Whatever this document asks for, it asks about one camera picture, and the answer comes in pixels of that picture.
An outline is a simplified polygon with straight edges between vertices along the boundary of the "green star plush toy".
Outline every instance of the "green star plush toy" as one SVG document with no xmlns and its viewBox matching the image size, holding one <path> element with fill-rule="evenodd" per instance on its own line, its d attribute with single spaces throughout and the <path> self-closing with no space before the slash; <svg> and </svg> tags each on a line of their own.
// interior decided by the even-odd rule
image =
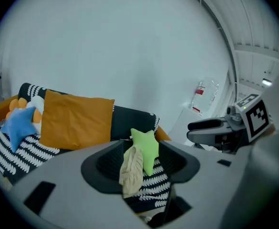
<svg viewBox="0 0 279 229">
<path fill-rule="evenodd" d="M 148 176 L 153 173 L 154 160 L 158 157 L 158 142 L 154 137 L 154 131 L 143 133 L 136 129 L 131 129 L 133 146 L 140 148 L 143 154 L 143 167 Z"/>
</svg>

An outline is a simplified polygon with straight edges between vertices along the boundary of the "clear bottle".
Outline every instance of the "clear bottle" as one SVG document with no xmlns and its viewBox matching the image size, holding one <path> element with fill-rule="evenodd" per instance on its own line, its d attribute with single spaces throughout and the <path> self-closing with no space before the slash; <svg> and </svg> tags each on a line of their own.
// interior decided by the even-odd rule
<svg viewBox="0 0 279 229">
<path fill-rule="evenodd" d="M 218 89 L 219 84 L 215 79 L 204 78 L 195 91 L 191 102 L 191 109 L 200 114 L 207 112 L 216 97 Z"/>
</svg>

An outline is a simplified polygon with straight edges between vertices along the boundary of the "black pillow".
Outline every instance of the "black pillow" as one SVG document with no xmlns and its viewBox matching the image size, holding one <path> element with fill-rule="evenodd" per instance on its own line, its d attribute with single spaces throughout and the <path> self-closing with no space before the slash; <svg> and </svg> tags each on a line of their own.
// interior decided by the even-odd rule
<svg viewBox="0 0 279 229">
<path fill-rule="evenodd" d="M 38 95 L 45 99 L 46 90 L 44 87 L 24 83 L 20 88 L 18 98 L 20 99 L 22 97 L 27 102 L 30 102 L 32 97 Z M 111 140 L 130 139 L 131 128 L 145 133 L 153 130 L 155 134 L 158 128 L 158 122 L 159 118 L 155 114 L 114 106 Z"/>
<path fill-rule="evenodd" d="M 155 114 L 115 106 L 112 117 L 111 140 L 130 139 L 131 128 L 144 133 L 153 130 L 155 134 L 158 122 L 159 118 Z"/>
</svg>

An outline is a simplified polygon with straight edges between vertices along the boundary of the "blue star plush toy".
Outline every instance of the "blue star plush toy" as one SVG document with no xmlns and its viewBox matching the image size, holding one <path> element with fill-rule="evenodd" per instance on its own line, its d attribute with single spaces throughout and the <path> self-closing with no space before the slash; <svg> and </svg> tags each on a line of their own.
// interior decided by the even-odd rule
<svg viewBox="0 0 279 229">
<path fill-rule="evenodd" d="M 23 138 L 35 134 L 35 128 L 31 122 L 34 110 L 35 107 L 28 109 L 15 108 L 1 128 L 1 132 L 9 135 L 12 152 L 14 153 Z"/>
</svg>

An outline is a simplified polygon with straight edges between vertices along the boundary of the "orange pillow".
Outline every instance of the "orange pillow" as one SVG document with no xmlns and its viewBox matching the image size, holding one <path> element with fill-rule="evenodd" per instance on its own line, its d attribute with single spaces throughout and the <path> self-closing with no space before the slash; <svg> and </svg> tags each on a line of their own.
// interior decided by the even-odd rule
<svg viewBox="0 0 279 229">
<path fill-rule="evenodd" d="M 110 142 L 114 100 L 46 91 L 40 143 L 77 150 Z"/>
</svg>

